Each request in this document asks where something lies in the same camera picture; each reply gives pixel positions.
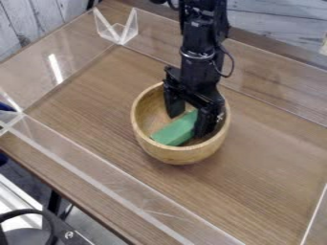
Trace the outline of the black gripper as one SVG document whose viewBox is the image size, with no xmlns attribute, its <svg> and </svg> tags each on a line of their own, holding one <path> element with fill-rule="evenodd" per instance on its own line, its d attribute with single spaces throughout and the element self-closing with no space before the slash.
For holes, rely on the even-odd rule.
<svg viewBox="0 0 327 245">
<path fill-rule="evenodd" d="M 217 84 L 223 77 L 221 49 L 209 53 L 193 53 L 180 50 L 181 66 L 165 66 L 163 80 L 163 98 L 165 112 L 175 118 L 185 111 L 185 103 L 197 110 L 193 124 L 193 136 L 203 138 L 209 134 L 224 117 L 224 98 Z"/>
</svg>

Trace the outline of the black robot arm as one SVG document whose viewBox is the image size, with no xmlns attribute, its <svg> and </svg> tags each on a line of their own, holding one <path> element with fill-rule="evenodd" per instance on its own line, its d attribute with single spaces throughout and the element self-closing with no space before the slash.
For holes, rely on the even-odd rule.
<svg viewBox="0 0 327 245">
<path fill-rule="evenodd" d="M 217 84 L 228 78 L 233 70 L 223 71 L 224 57 L 233 57 L 223 46 L 228 38 L 227 0 L 149 0 L 153 4 L 168 6 L 179 12 L 183 42 L 179 49 L 180 67 L 165 66 L 163 98 L 165 112 L 171 118 L 185 110 L 185 103 L 197 110 L 193 123 L 196 138 L 209 134 L 224 112 L 224 98 Z"/>
</svg>

